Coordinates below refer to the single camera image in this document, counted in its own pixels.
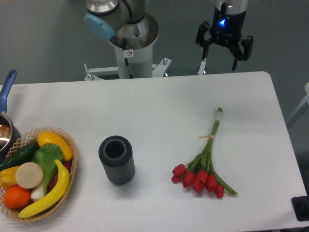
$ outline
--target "yellow pepper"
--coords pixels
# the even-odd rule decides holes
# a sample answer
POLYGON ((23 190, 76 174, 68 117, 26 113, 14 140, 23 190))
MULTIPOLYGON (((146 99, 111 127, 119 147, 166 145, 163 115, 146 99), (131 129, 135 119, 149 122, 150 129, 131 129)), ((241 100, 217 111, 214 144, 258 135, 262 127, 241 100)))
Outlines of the yellow pepper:
POLYGON ((58 180, 55 187, 47 193, 43 198, 37 200, 31 205, 24 208, 18 214, 20 218, 29 218, 36 214, 43 212, 49 207, 53 206, 57 201, 63 197, 69 187, 70 173, 65 166, 59 161, 55 160, 58 167, 58 180))
POLYGON ((58 134, 51 131, 43 131, 38 135, 38 144, 42 147, 44 144, 56 144, 63 153, 64 161, 69 161, 73 157, 72 150, 67 142, 58 134))
POLYGON ((15 180, 15 173, 19 166, 7 168, 0 172, 0 187, 8 189, 14 185, 17 185, 15 180))

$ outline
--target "tulip flower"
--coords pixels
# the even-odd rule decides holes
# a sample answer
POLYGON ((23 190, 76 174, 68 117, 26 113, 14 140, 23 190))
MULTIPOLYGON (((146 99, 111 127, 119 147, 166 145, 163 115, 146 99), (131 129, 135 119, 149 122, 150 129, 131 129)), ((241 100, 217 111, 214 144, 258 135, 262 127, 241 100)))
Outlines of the tulip flower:
POLYGON ((214 190, 216 185, 217 185, 217 178, 214 175, 210 175, 205 183, 205 189, 207 189, 208 192, 211 192, 214 190))
POLYGON ((212 162, 212 144, 219 128, 222 115, 223 109, 219 107, 211 133, 199 137, 208 138, 207 144, 203 150, 187 165, 179 164, 174 168, 174 176, 172 177, 174 183, 181 182, 183 179, 183 186, 185 188, 193 183, 193 189, 196 192, 201 192, 203 187, 205 187, 209 192, 214 191, 218 198, 223 197, 225 190, 233 196, 238 195, 238 193, 217 174, 212 162))
POLYGON ((205 184, 207 179, 208 179, 208 173, 204 170, 199 171, 197 174, 197 178, 199 179, 199 181, 201 182, 201 184, 205 184))
POLYGON ((223 186, 220 184, 217 184, 217 186, 214 189, 214 193, 217 195, 218 198, 222 198, 224 194, 223 186))
POLYGON ((184 187, 189 187, 195 179, 195 174, 192 171, 187 171, 186 174, 184 175, 183 179, 183 186, 184 187))
POLYGON ((172 177, 172 181, 174 182, 174 183, 178 183, 178 182, 182 182, 182 176, 181 175, 174 175, 173 177, 172 177))
POLYGON ((179 164, 173 170, 174 175, 183 175, 183 174, 185 174, 185 172, 186 172, 186 168, 185 168, 185 165, 183 165, 183 164, 179 164))
POLYGON ((203 188, 204 188, 203 183, 201 183, 200 180, 199 180, 199 178, 196 177, 196 178, 194 179, 193 189, 194 189, 196 192, 200 193, 200 192, 203 190, 203 188))

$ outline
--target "ribbed cylinder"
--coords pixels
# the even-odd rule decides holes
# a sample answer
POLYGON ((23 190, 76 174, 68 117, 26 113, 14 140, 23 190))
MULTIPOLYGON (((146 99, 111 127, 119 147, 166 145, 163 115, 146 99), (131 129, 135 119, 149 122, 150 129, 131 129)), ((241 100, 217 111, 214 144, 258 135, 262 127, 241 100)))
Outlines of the ribbed cylinder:
POLYGON ((135 173, 133 150, 130 142, 121 136, 105 139, 98 151, 108 179, 116 185, 129 182, 135 173))
POLYGON ((110 167, 102 163, 108 179, 116 185, 124 185, 129 182, 135 173, 133 156, 127 163, 120 167, 110 167))

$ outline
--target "warning sticker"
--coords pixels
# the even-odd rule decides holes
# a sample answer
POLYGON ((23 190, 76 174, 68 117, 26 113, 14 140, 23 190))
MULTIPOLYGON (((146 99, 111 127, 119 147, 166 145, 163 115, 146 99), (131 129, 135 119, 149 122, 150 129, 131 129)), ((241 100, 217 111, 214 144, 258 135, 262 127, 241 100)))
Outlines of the warning sticker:
POLYGON ((125 58, 133 57, 133 50, 132 50, 132 49, 130 49, 130 50, 125 50, 125 51, 124 51, 124 57, 125 57, 125 58))

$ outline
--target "orange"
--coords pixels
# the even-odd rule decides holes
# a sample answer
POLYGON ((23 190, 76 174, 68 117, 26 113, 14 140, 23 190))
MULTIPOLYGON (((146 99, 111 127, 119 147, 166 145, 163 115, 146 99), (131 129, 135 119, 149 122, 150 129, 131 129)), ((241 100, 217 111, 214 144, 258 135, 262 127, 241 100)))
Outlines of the orange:
POLYGON ((8 188, 3 196, 3 202, 10 209, 25 207, 30 201, 30 190, 18 185, 8 188))

